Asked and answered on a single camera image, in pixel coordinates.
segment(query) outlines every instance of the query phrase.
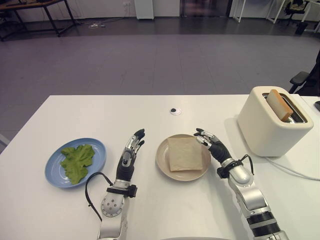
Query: bread slice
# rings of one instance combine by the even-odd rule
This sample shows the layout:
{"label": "bread slice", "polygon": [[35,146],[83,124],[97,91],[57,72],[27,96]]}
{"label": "bread slice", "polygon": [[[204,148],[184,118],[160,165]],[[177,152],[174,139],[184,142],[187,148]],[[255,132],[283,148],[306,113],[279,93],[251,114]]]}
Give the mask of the bread slice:
{"label": "bread slice", "polygon": [[272,89],[266,98],[267,103],[270,105],[274,113],[278,118],[285,122],[294,113],[294,111],[288,106],[285,100],[281,97],[279,92]]}
{"label": "bread slice", "polygon": [[170,171],[202,170],[202,148],[195,137],[169,137]]}

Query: wall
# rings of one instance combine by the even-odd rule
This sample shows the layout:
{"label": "wall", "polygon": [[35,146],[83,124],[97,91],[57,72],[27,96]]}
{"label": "wall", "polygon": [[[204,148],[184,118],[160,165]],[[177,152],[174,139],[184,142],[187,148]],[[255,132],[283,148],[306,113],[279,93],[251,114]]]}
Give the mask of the wall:
{"label": "wall", "polygon": [[[236,16],[240,15],[241,5],[243,0],[239,0],[239,5],[237,7],[237,13]],[[247,0],[244,11],[243,11],[243,18],[265,18],[268,14],[268,10],[270,7],[272,0]],[[230,16],[233,16],[235,5],[237,3],[237,0],[233,0]],[[276,4],[272,8],[271,17],[274,17],[282,3],[282,0],[276,0]],[[285,16],[283,11],[281,11],[279,18],[287,18],[288,16]],[[302,19],[302,14],[296,14],[294,19]],[[320,6],[312,6],[306,20],[309,21],[319,21],[320,20]]]}
{"label": "wall", "polygon": [[[244,18],[265,18],[272,0],[247,0],[243,12]],[[277,9],[282,0],[276,0],[276,7],[273,7],[271,16],[276,15]],[[129,16],[128,12],[123,7],[123,2],[131,2],[130,17],[136,16],[134,0],[68,0],[72,14],[75,18],[106,18],[106,17],[123,17]],[[233,0],[230,16],[233,15],[237,0]],[[63,2],[52,5],[49,11],[53,19],[62,20],[68,19],[68,13]],[[180,14],[180,0],[153,0],[153,10],[155,17],[178,17]],[[22,19],[26,22],[48,20],[44,10],[40,8],[27,9],[19,11]],[[286,18],[281,12],[279,18]],[[296,19],[301,19],[301,14],[296,14]],[[307,20],[320,20],[320,6],[312,7]]]}
{"label": "wall", "polygon": [[179,17],[180,0],[153,0],[155,17]]}
{"label": "wall", "polygon": [[[129,11],[126,12],[123,3],[130,2]],[[74,18],[112,18],[135,17],[134,0],[68,0]],[[48,7],[54,20],[68,19],[69,15],[64,2]],[[178,17],[180,13],[180,0],[153,0],[155,17]],[[48,20],[45,11],[41,8],[20,10],[20,16],[26,22]]]}

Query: lettuce leaf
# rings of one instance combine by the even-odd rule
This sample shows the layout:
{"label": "lettuce leaf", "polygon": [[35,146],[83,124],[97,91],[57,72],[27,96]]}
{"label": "lettuce leaf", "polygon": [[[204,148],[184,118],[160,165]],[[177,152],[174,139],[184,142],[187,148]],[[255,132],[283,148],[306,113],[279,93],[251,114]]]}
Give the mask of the lettuce leaf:
{"label": "lettuce leaf", "polygon": [[88,174],[88,169],[85,167],[92,164],[95,151],[91,145],[85,144],[77,148],[65,147],[61,153],[65,156],[65,159],[60,162],[65,175],[70,179],[72,185],[79,183]]}

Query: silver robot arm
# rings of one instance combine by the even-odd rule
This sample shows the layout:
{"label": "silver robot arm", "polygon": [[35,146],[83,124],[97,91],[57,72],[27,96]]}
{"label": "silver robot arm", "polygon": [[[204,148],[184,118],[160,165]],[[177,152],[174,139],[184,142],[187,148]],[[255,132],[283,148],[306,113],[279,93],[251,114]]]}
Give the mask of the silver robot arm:
{"label": "silver robot arm", "polygon": [[246,218],[254,240],[289,240],[285,231],[280,230],[277,220],[259,188],[252,172],[241,160],[234,160],[226,146],[212,133],[200,128],[194,134],[196,140],[206,146],[221,167],[217,169],[220,178],[228,178],[229,186],[236,195],[241,211]]}
{"label": "silver robot arm", "polygon": [[137,187],[130,185],[130,181],[135,169],[137,152],[145,143],[144,140],[141,141],[144,136],[144,129],[137,131],[124,147],[116,169],[114,184],[107,189],[107,194],[101,201],[102,221],[98,240],[126,239],[128,197],[135,197],[137,192]]}

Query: table leg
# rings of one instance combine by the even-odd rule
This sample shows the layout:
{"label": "table leg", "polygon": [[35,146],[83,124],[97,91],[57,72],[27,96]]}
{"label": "table leg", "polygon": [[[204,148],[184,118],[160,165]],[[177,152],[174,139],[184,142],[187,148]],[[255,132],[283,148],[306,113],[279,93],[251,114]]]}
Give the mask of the table leg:
{"label": "table leg", "polygon": [[241,21],[242,13],[244,12],[244,9],[245,9],[246,1],[247,0],[243,0],[243,4],[242,4],[242,8],[241,8],[241,12],[240,12],[240,17],[239,17],[238,23],[240,23],[240,21]]}
{"label": "table leg", "polygon": [[21,23],[21,25],[23,26],[23,28],[24,28],[26,31],[28,31],[25,23],[22,21],[22,19],[21,19],[20,15],[18,14],[17,10],[13,10],[13,11],[14,11],[14,14],[16,15],[16,17],[19,19],[19,22]]}
{"label": "table leg", "polygon": [[276,0],[272,0],[272,2],[271,2],[271,4],[270,4],[270,7],[269,7],[269,10],[268,10],[268,13],[267,13],[265,19],[268,19],[268,18],[270,17],[270,13],[271,13],[272,7],[273,7],[274,4],[275,4],[275,1],[276,1]]}
{"label": "table leg", "polygon": [[64,0],[64,3],[65,3],[65,6],[66,6],[66,9],[68,10],[69,16],[70,16],[73,24],[76,25],[74,16],[73,16],[72,13],[71,13],[71,10],[70,10],[70,7],[69,7],[69,4],[68,4],[67,0]]}
{"label": "table leg", "polygon": [[236,4],[235,4],[235,6],[234,6],[234,10],[233,10],[233,17],[234,17],[234,18],[236,17],[236,13],[237,13],[237,8],[238,8],[239,1],[240,1],[240,0],[237,0],[237,1],[236,1]]}
{"label": "table leg", "polygon": [[303,18],[302,18],[302,20],[301,20],[302,23],[306,20],[306,17],[308,16],[308,14],[309,14],[309,12],[310,12],[311,2],[308,4],[307,8],[308,8],[308,9],[305,11],[305,13],[304,13],[304,15],[303,15]]}
{"label": "table leg", "polygon": [[283,0],[283,1],[282,1],[279,10],[278,10],[278,12],[276,13],[276,16],[275,16],[275,18],[274,18],[274,20],[273,20],[273,23],[274,23],[274,24],[276,23],[279,15],[280,15],[280,13],[281,13],[281,10],[282,10],[282,8],[284,7],[285,1],[286,1],[286,0]]}
{"label": "table leg", "polygon": [[280,13],[281,13],[281,11],[282,11],[282,8],[283,8],[285,2],[286,2],[286,0],[282,0],[282,3],[281,3],[281,5],[280,5],[280,7],[279,7],[279,9],[278,9],[278,12],[276,13],[274,19],[272,19],[272,18],[270,17],[270,13],[271,13],[271,7],[270,7],[269,12],[268,12],[268,15],[266,16],[266,19],[268,19],[268,20],[271,21],[273,24],[275,24],[276,21],[277,21],[277,19],[278,19],[278,17],[279,17],[279,15],[280,15]]}
{"label": "table leg", "polygon": [[319,29],[320,29],[320,21],[319,21],[318,25],[315,27],[314,32],[315,32],[315,33],[318,32]]}
{"label": "table leg", "polygon": [[55,22],[53,21],[53,19],[52,19],[51,15],[50,15],[50,13],[49,13],[49,11],[48,11],[47,7],[46,7],[46,6],[44,6],[43,8],[44,8],[44,11],[45,11],[46,15],[48,16],[48,18],[49,18],[49,20],[50,20],[50,23],[51,23],[51,25],[52,25],[52,27],[53,27],[53,29],[54,29],[54,31],[55,31],[55,33],[56,33],[56,35],[57,35],[58,37],[60,37],[60,33],[59,33],[59,31],[58,31],[58,29],[57,29],[57,27],[56,27],[56,25],[55,25]]}

